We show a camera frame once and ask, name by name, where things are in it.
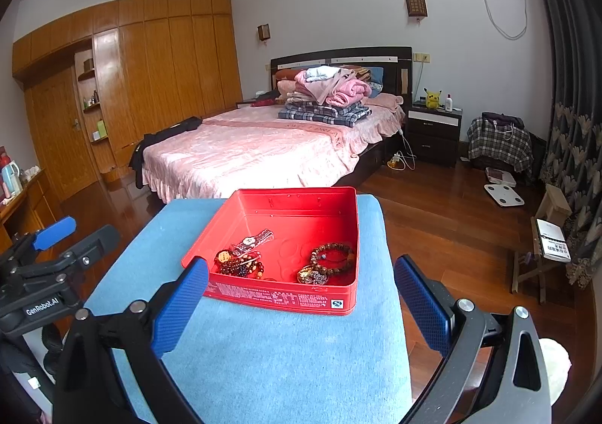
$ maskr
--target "nightstand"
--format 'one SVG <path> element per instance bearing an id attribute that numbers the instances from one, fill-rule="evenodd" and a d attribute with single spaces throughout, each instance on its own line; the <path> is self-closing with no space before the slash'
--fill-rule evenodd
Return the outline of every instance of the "nightstand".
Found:
<path id="1" fill-rule="evenodd" d="M 417 159 L 453 167 L 458 158 L 462 111 L 413 105 L 405 136 Z"/>

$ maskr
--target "bed frame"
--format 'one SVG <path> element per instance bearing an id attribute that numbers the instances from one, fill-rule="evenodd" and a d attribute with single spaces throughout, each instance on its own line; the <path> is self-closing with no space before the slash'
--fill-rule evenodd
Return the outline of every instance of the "bed frame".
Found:
<path id="1" fill-rule="evenodd" d="M 402 108 L 412 104 L 412 48 L 411 47 L 354 47 L 350 49 L 321 50 L 298 53 L 270 61 L 272 89 L 276 88 L 275 74 L 281 69 L 315 65 L 366 65 L 382 67 L 383 91 L 403 97 Z M 401 147 L 401 137 L 396 134 L 377 144 L 369 144 L 359 154 L 355 169 L 336 182 L 335 186 L 359 186 L 386 163 Z"/>

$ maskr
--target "black headboard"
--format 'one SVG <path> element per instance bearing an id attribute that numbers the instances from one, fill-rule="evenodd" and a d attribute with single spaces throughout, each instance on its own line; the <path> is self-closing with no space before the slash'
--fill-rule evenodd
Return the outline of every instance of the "black headboard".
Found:
<path id="1" fill-rule="evenodd" d="M 384 70 L 383 92 L 402 96 L 404 105 L 411 105 L 413 86 L 411 47 L 355 47 L 298 53 L 272 59 L 270 61 L 272 89 L 276 87 L 274 75 L 280 69 L 343 64 L 382 67 Z"/>

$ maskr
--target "wooden chair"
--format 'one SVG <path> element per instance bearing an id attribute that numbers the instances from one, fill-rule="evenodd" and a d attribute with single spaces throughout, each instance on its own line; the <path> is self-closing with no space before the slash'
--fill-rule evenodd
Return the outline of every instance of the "wooden chair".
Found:
<path id="1" fill-rule="evenodd" d="M 540 233 L 537 230 L 536 219 L 547 220 L 550 223 L 562 227 L 568 216 L 572 213 L 571 207 L 567 203 L 567 199 L 559 188 L 550 184 L 546 185 L 546 194 L 541 200 L 540 207 L 531 217 L 531 233 L 533 235 L 533 252 L 528 252 L 525 255 L 514 253 L 514 268 L 512 270 L 512 293 L 518 291 L 518 284 L 528 280 L 529 278 L 538 277 L 540 279 L 540 304 L 546 302 L 546 272 L 558 266 L 564 266 L 565 263 L 551 261 L 543 257 L 540 246 Z M 526 273 L 520 273 L 521 263 L 530 264 L 531 258 L 535 258 L 537 267 Z"/>

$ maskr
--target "corner shelf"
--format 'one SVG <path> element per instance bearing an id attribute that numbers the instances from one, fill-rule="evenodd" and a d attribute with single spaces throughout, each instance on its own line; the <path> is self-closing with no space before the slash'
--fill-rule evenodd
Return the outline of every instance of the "corner shelf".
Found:
<path id="1" fill-rule="evenodd" d="M 105 135 L 104 137 L 101 137 L 101 138 L 100 138 L 100 139 L 98 139 L 98 140 L 91 140 L 91 141 L 90 141 L 90 144 L 98 144 L 99 142 L 102 142 L 103 140 L 106 140 L 106 139 L 108 139 L 108 138 L 109 138 L 109 136 L 108 136 L 108 135 Z"/>
<path id="2" fill-rule="evenodd" d="M 95 75 L 94 69 L 90 69 L 89 71 L 85 71 L 82 74 L 80 74 L 79 76 L 77 76 L 77 80 L 78 81 L 85 81 L 86 79 L 93 78 L 94 75 Z"/>
<path id="3" fill-rule="evenodd" d="M 88 108 L 82 108 L 82 110 L 84 113 L 88 113 L 90 110 L 92 110 L 93 108 L 96 108 L 98 106 L 100 106 L 100 102 L 94 103 L 93 105 L 88 106 Z"/>

